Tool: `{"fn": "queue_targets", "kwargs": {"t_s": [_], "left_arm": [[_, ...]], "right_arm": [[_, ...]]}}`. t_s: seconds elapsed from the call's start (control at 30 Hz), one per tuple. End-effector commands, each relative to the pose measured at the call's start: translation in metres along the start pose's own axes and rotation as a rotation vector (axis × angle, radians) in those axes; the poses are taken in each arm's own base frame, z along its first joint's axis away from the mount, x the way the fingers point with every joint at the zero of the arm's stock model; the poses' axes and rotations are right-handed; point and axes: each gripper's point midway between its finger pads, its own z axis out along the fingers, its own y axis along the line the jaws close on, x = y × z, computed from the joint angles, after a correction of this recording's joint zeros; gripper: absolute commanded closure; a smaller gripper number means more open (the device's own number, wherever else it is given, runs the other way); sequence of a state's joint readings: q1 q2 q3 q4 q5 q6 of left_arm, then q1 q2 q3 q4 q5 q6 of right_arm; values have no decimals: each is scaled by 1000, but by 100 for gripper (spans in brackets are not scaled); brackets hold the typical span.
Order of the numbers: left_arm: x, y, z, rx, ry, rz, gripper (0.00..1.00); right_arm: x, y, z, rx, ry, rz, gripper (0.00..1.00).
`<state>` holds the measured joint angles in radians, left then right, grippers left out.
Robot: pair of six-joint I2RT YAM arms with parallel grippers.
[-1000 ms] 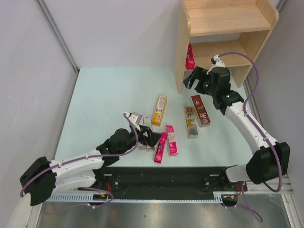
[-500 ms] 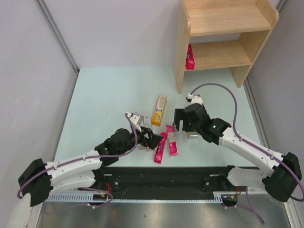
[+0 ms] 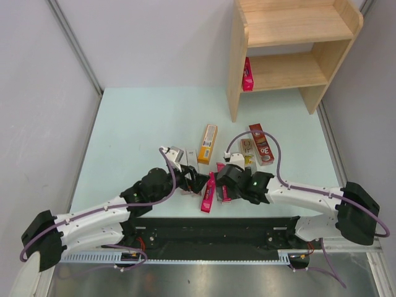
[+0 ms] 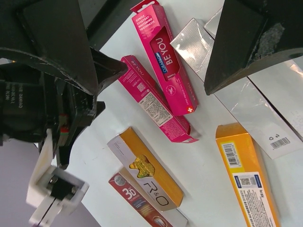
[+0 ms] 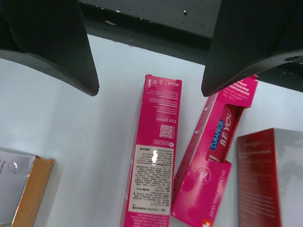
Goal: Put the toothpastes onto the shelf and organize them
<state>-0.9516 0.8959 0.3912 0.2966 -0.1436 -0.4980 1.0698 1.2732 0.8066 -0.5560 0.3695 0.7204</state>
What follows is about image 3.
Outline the pink toothpaste box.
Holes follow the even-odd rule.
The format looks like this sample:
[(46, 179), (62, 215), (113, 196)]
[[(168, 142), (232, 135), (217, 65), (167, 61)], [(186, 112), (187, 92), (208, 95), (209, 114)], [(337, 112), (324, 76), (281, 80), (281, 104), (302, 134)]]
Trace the pink toothpaste box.
[[(217, 163), (217, 171), (218, 173), (225, 167), (223, 163)], [(223, 205), (231, 203), (231, 197), (228, 195), (228, 190), (226, 186), (219, 186), (216, 181), (216, 194), (217, 200), (220, 201)]]
[(254, 78), (251, 70), (250, 59), (246, 57), (243, 69), (242, 90), (244, 92), (252, 92), (254, 88)]
[(213, 203), (213, 197), (215, 195), (216, 184), (215, 184), (215, 173), (209, 173), (210, 179), (208, 180), (205, 192), (203, 195), (202, 203), (200, 206), (200, 210), (205, 213), (210, 213)]

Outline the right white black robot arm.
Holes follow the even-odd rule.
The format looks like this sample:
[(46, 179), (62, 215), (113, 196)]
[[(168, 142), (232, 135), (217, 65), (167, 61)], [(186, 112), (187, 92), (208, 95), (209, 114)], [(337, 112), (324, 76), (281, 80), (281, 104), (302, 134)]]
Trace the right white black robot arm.
[(380, 207), (357, 183), (344, 187), (308, 187), (281, 183), (279, 178), (262, 171), (251, 172), (236, 165), (226, 165), (217, 173), (216, 184), (226, 186), (232, 198), (252, 204), (288, 204), (313, 210), (313, 217), (293, 219), (285, 233), (286, 243), (300, 248), (307, 241), (343, 236), (362, 246), (370, 246), (376, 235), (376, 217)]

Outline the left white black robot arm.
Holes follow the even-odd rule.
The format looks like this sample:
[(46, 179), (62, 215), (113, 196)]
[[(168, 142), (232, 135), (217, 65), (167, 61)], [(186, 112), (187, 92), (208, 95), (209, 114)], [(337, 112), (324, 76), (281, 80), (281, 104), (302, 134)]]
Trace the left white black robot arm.
[(98, 246), (132, 246), (137, 239), (135, 218), (169, 199), (175, 190), (199, 193), (209, 181), (192, 166), (151, 169), (142, 179), (115, 198), (80, 212), (54, 215), (40, 212), (21, 236), (20, 260), (39, 253), (39, 270), (52, 268), (73, 252)]

